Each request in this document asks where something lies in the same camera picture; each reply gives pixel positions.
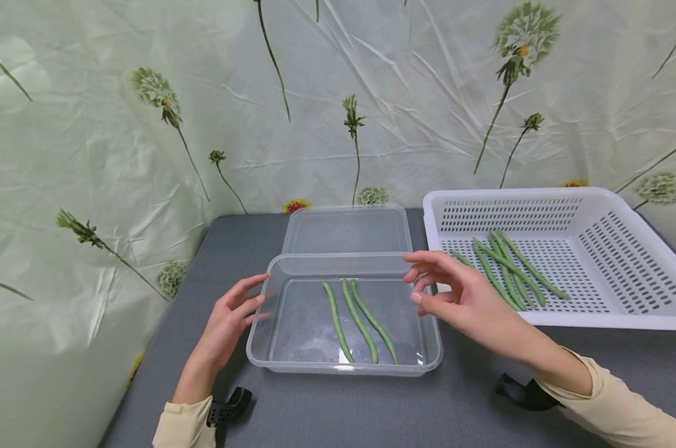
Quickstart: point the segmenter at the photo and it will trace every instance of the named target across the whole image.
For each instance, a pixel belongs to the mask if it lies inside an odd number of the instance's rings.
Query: black clip
[[[245,390],[243,387],[237,387],[227,403],[212,401],[211,409],[209,409],[208,416],[206,417],[206,425],[209,428],[215,428],[220,424],[226,424],[229,421],[239,419],[248,409],[252,397],[251,391]]]
[[[506,396],[509,401],[528,411],[544,412],[554,406],[563,407],[553,396],[542,390],[533,379],[527,383],[527,386],[522,386],[507,373],[503,373],[499,377],[497,388],[494,392],[497,395]]]

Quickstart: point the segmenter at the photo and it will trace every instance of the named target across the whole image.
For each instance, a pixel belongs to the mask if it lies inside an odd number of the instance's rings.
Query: beige long-sleeve shirt
[[[623,381],[591,358],[591,396],[577,395],[537,378],[563,413],[617,448],[676,448],[676,419],[629,391]],[[197,404],[167,403],[154,435],[154,448],[215,448],[215,429],[206,426],[211,397]]]

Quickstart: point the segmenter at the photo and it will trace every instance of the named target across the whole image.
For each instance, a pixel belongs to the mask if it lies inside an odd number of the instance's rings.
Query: table surface
[[[414,250],[427,249],[421,210],[409,210]],[[238,279],[266,270],[280,254],[285,215],[217,218],[181,291],[146,350],[103,446],[150,447],[164,403],[196,344],[217,297]],[[542,329],[602,366],[676,417],[676,333],[643,330]],[[445,357],[420,378],[296,375],[253,366],[248,331],[214,395],[235,386],[256,400],[248,418],[216,435],[234,447],[608,447],[558,411],[531,413],[493,393],[503,372],[522,381],[525,368],[440,324]]]

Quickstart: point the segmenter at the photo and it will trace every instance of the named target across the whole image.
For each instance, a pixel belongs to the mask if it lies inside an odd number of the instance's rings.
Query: left hand
[[[228,363],[243,331],[253,324],[253,312],[266,300],[261,294],[247,296],[248,291],[267,278],[268,274],[244,278],[216,301],[206,329],[183,368],[172,403],[195,404],[211,395],[216,375]]]

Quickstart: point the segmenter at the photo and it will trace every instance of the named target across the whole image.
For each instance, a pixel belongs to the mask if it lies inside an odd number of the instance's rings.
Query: hand
[[[253,324],[252,313],[266,300],[250,289],[266,281],[268,274],[254,275],[236,283],[216,301],[201,339],[183,368],[173,403],[195,404],[211,395],[216,375],[226,366],[243,331]]]
[[[417,251],[405,261],[413,263],[404,280],[415,282],[410,298],[418,315],[435,315],[494,353],[527,364],[551,384],[591,395],[591,373],[581,360],[523,320],[478,270],[442,251]],[[452,291],[422,292],[438,282]]]

